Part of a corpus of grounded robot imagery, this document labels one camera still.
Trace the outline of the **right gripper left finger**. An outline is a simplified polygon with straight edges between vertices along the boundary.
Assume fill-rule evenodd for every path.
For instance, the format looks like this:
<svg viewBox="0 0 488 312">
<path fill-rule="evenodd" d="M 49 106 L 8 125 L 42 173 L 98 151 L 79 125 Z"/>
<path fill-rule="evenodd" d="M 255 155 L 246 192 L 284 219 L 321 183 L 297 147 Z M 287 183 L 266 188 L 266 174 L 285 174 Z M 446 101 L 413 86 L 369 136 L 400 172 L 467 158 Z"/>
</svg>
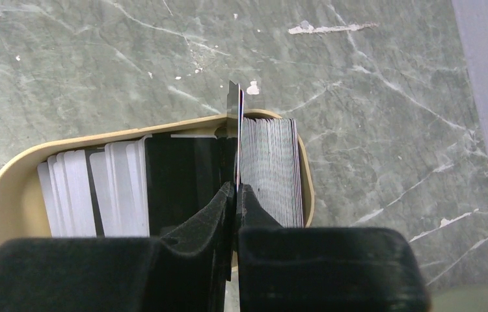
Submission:
<svg viewBox="0 0 488 312">
<path fill-rule="evenodd" d="M 0 311 L 222 311 L 235 187 L 162 237 L 14 239 Z"/>
</svg>

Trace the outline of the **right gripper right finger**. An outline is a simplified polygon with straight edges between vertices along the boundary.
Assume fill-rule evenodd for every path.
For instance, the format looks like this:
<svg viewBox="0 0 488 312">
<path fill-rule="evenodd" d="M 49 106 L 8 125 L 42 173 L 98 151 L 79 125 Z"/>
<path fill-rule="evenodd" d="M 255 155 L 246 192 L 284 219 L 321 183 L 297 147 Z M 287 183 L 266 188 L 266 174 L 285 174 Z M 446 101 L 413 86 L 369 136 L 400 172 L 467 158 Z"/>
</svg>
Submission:
<svg viewBox="0 0 488 312">
<path fill-rule="evenodd" d="M 405 238 L 384 227 L 282 227 L 253 189 L 237 194 L 242 311 L 429 311 Z"/>
</svg>

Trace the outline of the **grey credit card stack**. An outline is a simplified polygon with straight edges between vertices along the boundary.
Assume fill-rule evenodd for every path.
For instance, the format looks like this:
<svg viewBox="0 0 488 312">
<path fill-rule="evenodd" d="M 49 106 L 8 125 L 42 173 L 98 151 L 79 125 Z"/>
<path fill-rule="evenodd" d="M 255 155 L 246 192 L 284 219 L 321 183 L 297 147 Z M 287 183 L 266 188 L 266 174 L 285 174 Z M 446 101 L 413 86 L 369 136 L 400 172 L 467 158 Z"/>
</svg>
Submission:
<svg viewBox="0 0 488 312">
<path fill-rule="evenodd" d="M 38 165 L 54 237 L 164 235 L 221 185 L 248 185 L 284 227 L 304 224 L 297 126 L 244 118 L 236 135 L 161 133 L 65 151 Z"/>
</svg>

